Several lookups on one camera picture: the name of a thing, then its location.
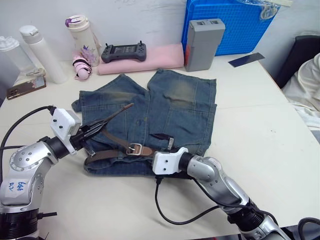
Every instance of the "gray battery pack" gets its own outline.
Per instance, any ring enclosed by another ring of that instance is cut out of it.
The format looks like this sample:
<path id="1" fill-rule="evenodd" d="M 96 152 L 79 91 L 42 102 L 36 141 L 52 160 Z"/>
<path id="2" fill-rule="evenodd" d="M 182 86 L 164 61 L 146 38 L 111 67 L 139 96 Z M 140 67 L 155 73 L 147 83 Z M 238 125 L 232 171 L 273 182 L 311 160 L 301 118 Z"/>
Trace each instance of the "gray battery pack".
<path id="1" fill-rule="evenodd" d="M 184 54 L 184 66 L 188 72 L 211 67 L 225 29 L 219 18 L 189 21 Z"/>

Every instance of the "water bottle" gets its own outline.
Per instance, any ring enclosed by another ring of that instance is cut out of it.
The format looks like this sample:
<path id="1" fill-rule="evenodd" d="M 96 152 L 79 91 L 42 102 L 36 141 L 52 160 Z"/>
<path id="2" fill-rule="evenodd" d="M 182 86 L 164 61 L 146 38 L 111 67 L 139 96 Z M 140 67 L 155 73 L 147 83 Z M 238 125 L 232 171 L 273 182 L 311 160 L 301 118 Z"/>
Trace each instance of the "water bottle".
<path id="1" fill-rule="evenodd" d="M 26 52 L 20 46 L 19 41 L 11 36 L 7 38 L 0 36 L 0 51 L 4 52 L 8 56 L 23 74 L 32 72 L 36 68 Z"/>
<path id="2" fill-rule="evenodd" d="M 65 25 L 75 40 L 75 49 L 92 67 L 98 66 L 100 54 L 88 18 L 83 15 L 74 15 L 65 20 Z"/>
<path id="3" fill-rule="evenodd" d="M 56 84 L 66 82 L 68 80 L 67 76 L 38 29 L 32 25 L 25 25 L 22 26 L 19 31 L 23 40 L 29 45 L 34 55 L 45 68 L 49 79 Z"/>

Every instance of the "black chair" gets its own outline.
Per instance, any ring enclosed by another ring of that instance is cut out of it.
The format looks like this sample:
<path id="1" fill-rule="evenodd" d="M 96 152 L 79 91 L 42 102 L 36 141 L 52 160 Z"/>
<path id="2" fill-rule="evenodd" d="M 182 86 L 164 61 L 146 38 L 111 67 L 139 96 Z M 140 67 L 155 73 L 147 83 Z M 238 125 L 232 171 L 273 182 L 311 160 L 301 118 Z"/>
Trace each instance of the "black chair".
<path id="1" fill-rule="evenodd" d="M 282 89 L 300 66 L 313 59 L 318 53 L 320 53 L 320 36 L 297 36 L 288 57 L 275 78 L 279 88 Z"/>

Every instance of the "blue plastic crate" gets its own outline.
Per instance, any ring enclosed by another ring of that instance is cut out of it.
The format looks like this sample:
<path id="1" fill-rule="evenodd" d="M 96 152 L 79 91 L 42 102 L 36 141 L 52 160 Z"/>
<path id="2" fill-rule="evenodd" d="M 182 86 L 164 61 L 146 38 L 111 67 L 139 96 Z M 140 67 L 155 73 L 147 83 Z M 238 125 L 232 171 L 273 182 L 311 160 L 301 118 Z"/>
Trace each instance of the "blue plastic crate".
<path id="1" fill-rule="evenodd" d="M 181 40 L 183 49 L 187 44 L 190 20 L 221 19 L 225 24 L 225 31 L 215 55 L 249 53 L 273 20 L 261 20 L 261 10 L 260 6 L 236 0 L 188 0 Z"/>

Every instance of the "jeans pocket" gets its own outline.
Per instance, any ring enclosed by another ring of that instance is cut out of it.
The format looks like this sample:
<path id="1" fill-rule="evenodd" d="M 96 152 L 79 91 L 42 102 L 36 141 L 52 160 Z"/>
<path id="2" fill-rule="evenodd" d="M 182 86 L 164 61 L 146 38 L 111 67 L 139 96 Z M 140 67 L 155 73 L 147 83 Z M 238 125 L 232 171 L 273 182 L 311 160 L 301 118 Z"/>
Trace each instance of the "jeans pocket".
<path id="1" fill-rule="evenodd" d="M 119 109 L 123 108 L 126 104 L 104 104 L 95 106 L 83 106 L 82 118 L 83 124 L 89 124 L 96 120 L 106 119 Z M 126 140 L 127 139 L 127 112 L 123 111 L 115 116 L 105 127 L 112 135 Z M 108 139 L 103 133 L 99 133 L 92 138 L 93 140 L 111 145 L 112 148 L 117 148 L 118 144 Z"/>
<path id="2" fill-rule="evenodd" d="M 164 133 L 174 137 L 175 147 L 187 147 L 196 153 L 204 143 L 209 112 L 171 107 L 167 115 Z"/>

